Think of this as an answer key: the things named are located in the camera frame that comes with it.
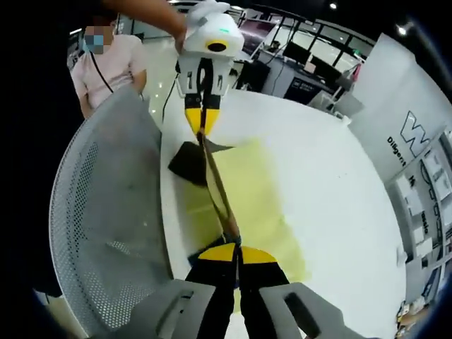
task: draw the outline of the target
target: desk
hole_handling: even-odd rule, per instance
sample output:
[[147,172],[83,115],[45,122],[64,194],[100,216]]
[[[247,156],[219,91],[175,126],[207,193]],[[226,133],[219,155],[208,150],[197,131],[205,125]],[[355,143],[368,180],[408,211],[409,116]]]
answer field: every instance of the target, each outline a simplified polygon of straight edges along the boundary
[[[402,239],[386,190],[353,134],[340,120],[296,102],[230,90],[209,139],[236,145],[259,138],[275,162],[282,212],[304,254],[304,283],[343,312],[367,337],[392,339],[405,297]],[[162,126],[160,193],[172,272],[184,279],[190,240],[182,179],[168,164],[184,141],[195,141],[177,91]],[[243,317],[231,317],[227,338],[246,338]]]
[[[321,90],[330,94],[334,93],[334,90],[322,83],[319,77],[303,71],[293,62],[284,61],[280,56],[273,56],[274,54],[261,50],[258,57],[259,61],[269,63],[271,68],[262,93],[275,97],[286,97],[303,105],[307,105]],[[294,91],[298,91],[299,95],[291,93]]]

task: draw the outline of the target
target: ceiling light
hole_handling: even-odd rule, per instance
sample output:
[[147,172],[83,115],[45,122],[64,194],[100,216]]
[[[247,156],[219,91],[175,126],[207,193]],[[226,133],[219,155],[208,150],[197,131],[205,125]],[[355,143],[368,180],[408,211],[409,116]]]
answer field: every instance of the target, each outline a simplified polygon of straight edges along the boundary
[[398,34],[400,34],[402,36],[407,35],[407,29],[403,26],[397,25],[397,31],[398,31]]
[[79,28],[77,30],[73,30],[72,32],[70,32],[69,35],[76,34],[76,33],[81,32],[81,31],[82,31],[82,29]]

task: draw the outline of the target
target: person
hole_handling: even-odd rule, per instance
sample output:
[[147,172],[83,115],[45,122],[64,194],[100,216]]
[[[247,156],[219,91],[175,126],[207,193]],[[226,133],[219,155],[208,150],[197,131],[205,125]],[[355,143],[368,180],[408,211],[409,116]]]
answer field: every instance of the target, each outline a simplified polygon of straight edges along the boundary
[[69,33],[94,25],[93,18],[109,9],[167,31],[180,51],[186,22],[166,0],[31,1],[23,6],[23,31],[16,31],[16,36],[35,30],[39,34],[27,35],[26,42],[16,40],[11,48],[12,57],[26,56],[30,62],[14,70],[16,90],[4,95],[15,107],[15,114],[8,114],[4,121],[6,142],[11,145],[10,165],[4,168],[8,178],[4,291],[7,304],[20,305],[8,313],[6,323],[20,321],[20,329],[36,328],[34,335],[58,338],[36,317],[40,306],[33,289],[61,295],[49,245],[49,205],[59,163],[83,123],[66,65]]
[[85,54],[71,72],[86,119],[120,87],[132,84],[141,94],[146,85],[143,44],[134,35],[114,35],[116,23],[115,11],[94,17],[94,25],[85,29]]

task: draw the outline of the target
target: white wall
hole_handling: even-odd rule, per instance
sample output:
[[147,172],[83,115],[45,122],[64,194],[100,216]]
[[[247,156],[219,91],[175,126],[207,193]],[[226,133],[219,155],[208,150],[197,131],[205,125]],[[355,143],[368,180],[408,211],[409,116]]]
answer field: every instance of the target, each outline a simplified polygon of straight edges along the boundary
[[353,95],[373,110],[397,90],[402,77],[415,64],[413,53],[382,34],[359,72]]
[[408,165],[445,126],[452,105],[414,56],[382,35],[359,74],[354,96],[365,108],[350,129],[383,182]]

